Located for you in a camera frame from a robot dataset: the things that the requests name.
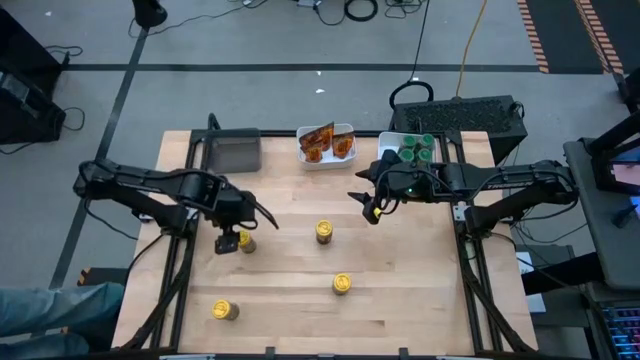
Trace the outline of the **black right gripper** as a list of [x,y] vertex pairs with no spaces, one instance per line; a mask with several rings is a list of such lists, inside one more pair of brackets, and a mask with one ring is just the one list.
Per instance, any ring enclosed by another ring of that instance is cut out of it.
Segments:
[[373,161],[368,169],[358,171],[356,176],[375,185],[376,197],[367,192],[348,192],[347,195],[360,203],[362,215],[371,225],[377,225],[382,215],[380,199],[401,201],[445,201],[446,191],[437,176],[426,167],[401,162],[398,154],[387,149],[382,157]]

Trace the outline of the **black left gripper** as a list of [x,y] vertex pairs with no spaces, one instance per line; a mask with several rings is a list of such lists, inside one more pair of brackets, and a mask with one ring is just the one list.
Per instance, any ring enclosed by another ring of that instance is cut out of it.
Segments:
[[214,251],[218,255],[233,253],[238,250],[240,233],[232,226],[240,226],[247,230],[254,230],[258,226],[255,218],[257,210],[276,229],[279,225],[272,213],[258,202],[249,191],[223,189],[216,198],[212,224],[222,228],[222,233],[216,238]]

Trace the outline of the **white plastic bin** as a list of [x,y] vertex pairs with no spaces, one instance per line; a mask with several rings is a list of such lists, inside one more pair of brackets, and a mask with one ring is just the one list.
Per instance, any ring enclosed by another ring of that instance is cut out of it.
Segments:
[[[296,130],[296,140],[299,143],[301,138],[314,130],[318,130],[319,126],[305,126]],[[332,147],[322,152],[322,158],[319,162],[309,162],[306,159],[301,144],[297,145],[297,159],[302,168],[307,171],[342,169],[350,167],[358,155],[357,141],[353,140],[350,149],[346,152],[344,158],[336,157]]]
[[[408,133],[383,132],[378,138],[378,159],[382,157],[382,153],[387,149],[391,149],[398,154],[398,152],[400,151],[402,137],[405,134],[414,135],[417,139],[419,139],[421,136],[421,135],[408,134]],[[421,149],[421,147],[418,142],[418,145],[415,147],[414,152],[419,149]],[[415,161],[411,163],[407,163],[401,160],[399,164],[401,164],[402,169],[406,168],[409,170],[415,170],[415,169],[428,170],[431,174],[437,175],[437,169],[433,166],[433,164],[437,161],[438,151],[439,151],[439,145],[437,144],[437,141],[435,139],[435,149],[432,151],[433,161],[431,163],[427,164],[426,166],[418,166],[415,163]]]

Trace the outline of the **grey plastic bin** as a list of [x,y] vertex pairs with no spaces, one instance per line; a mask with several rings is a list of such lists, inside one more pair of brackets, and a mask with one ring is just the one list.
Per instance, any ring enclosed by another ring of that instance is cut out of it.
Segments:
[[257,128],[210,130],[204,161],[218,174],[257,172],[262,167],[261,132]]

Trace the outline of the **black perforated computer case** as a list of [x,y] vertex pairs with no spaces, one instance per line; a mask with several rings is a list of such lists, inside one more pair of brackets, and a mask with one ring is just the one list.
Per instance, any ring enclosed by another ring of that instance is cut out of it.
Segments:
[[419,134],[486,132],[498,163],[528,135],[523,117],[524,106],[510,95],[414,102],[395,106],[389,128]]

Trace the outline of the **person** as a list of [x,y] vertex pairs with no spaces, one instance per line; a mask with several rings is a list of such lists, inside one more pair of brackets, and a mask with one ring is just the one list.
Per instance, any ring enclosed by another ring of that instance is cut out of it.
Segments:
[[102,283],[57,289],[0,287],[0,338],[39,332],[36,338],[0,343],[0,360],[37,360],[89,354],[88,339],[119,312],[125,288]]

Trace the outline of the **grey desk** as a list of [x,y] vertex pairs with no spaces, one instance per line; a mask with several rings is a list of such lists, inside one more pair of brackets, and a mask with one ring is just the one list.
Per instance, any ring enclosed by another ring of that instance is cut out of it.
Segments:
[[581,142],[566,142],[563,150],[579,189],[605,283],[618,290],[640,290],[640,218],[632,213],[623,228],[612,222],[615,215],[632,205],[631,197],[597,188],[591,157]]

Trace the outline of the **black computer monitor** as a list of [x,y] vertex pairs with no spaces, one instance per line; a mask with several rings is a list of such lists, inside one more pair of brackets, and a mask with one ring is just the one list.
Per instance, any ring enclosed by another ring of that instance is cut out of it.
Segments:
[[598,189],[640,196],[640,185],[619,180],[615,166],[640,166],[640,110],[585,145]]

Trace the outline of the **black stand base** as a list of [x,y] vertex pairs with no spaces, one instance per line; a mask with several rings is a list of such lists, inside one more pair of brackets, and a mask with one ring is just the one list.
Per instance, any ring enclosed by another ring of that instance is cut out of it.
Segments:
[[142,28],[149,29],[163,24],[168,13],[159,0],[132,0],[134,21]]

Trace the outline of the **black equipment case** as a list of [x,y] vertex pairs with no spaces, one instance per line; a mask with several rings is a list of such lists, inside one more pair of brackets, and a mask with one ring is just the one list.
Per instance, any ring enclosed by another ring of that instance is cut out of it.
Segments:
[[18,72],[37,86],[53,86],[61,64],[0,6],[0,71]]
[[57,141],[65,118],[29,80],[0,71],[0,145]]

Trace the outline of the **black mat orange stripes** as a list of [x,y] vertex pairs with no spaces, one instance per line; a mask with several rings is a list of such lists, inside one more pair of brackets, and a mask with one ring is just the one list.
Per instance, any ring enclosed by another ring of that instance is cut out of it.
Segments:
[[640,0],[517,0],[539,70],[629,74],[640,68]]

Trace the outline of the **backlit keyboard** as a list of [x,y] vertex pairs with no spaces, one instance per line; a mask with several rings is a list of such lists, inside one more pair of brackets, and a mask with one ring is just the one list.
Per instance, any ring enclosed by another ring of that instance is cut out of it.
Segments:
[[603,303],[602,317],[616,360],[640,360],[640,301]]

